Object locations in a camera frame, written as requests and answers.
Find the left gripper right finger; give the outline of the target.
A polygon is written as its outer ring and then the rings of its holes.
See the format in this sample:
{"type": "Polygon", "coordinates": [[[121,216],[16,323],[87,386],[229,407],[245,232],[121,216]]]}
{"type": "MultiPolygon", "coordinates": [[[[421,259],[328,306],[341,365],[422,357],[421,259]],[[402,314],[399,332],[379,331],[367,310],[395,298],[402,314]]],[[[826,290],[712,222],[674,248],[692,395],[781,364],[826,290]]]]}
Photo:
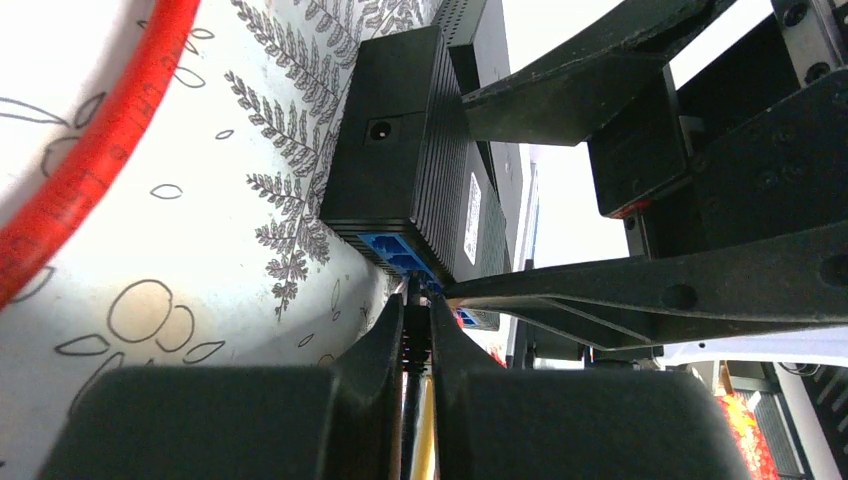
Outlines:
{"type": "Polygon", "coordinates": [[[695,377],[506,369],[442,297],[431,336],[443,479],[745,479],[717,401],[695,377]]]}

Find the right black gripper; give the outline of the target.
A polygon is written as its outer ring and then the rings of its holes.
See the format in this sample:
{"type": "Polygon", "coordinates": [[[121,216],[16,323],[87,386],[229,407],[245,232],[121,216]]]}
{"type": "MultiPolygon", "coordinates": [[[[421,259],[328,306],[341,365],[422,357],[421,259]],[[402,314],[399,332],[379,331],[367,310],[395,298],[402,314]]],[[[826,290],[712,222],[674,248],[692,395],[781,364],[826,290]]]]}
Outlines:
{"type": "Polygon", "coordinates": [[[503,129],[590,137],[598,210],[633,254],[748,244],[480,278],[452,307],[600,350],[846,323],[847,5],[776,1],[676,88],[666,66],[733,3],[621,2],[511,75],[503,129]]]}

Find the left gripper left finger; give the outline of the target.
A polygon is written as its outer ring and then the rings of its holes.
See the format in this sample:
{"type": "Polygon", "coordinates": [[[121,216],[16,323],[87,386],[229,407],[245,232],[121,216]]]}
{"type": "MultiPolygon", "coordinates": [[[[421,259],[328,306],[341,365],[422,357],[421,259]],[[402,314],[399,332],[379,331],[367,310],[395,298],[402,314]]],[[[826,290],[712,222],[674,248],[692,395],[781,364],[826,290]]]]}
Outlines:
{"type": "Polygon", "coordinates": [[[395,479],[404,305],[325,366],[137,367],[101,377],[42,479],[395,479]]]}

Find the small black adapter box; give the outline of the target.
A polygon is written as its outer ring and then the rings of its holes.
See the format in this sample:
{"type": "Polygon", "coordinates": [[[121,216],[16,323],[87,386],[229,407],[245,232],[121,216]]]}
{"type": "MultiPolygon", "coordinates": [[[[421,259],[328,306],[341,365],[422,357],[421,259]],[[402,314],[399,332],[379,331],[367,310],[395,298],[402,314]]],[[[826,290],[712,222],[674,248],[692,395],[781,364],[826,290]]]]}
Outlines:
{"type": "Polygon", "coordinates": [[[506,219],[436,26],[362,42],[320,219],[434,292],[509,268],[506,219]]]}

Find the black network switch box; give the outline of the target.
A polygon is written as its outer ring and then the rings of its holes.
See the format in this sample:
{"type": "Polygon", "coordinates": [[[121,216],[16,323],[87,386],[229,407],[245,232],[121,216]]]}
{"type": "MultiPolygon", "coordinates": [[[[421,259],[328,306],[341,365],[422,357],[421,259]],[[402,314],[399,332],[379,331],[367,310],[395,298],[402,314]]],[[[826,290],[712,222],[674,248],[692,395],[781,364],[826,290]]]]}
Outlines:
{"type": "Polygon", "coordinates": [[[520,268],[526,258],[524,172],[520,147],[503,129],[511,81],[503,3],[440,1],[433,23],[445,37],[473,136],[506,218],[510,258],[520,268]]]}

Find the floral patterned table mat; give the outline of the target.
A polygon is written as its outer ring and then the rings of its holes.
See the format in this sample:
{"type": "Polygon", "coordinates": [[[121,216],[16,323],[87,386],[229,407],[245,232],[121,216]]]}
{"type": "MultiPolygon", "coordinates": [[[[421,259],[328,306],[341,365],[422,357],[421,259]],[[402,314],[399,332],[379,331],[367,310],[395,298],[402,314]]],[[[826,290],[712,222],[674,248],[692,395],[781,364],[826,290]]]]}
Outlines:
{"type": "Polygon", "coordinates": [[[394,279],[318,218],[356,50],[434,1],[204,1],[108,194],[1,315],[1,475],[135,366],[327,363],[394,279]]]}

